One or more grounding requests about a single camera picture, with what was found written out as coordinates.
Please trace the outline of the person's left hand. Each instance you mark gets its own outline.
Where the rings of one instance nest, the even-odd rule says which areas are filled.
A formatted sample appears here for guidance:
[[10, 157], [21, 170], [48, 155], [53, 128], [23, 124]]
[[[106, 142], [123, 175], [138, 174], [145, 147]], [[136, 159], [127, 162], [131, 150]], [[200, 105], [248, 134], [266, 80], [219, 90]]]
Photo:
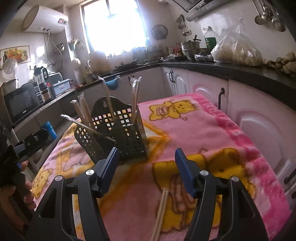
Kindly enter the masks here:
[[[25, 172], [27, 166], [29, 164], [29, 161], [23, 161], [21, 162], [21, 172]], [[32, 183], [30, 181], [25, 181], [24, 187], [26, 189], [26, 194], [23, 197], [23, 201], [26, 204], [27, 208], [29, 210], [34, 210], [36, 208], [36, 202], [34, 201], [34, 194], [31, 192], [32, 189]]]

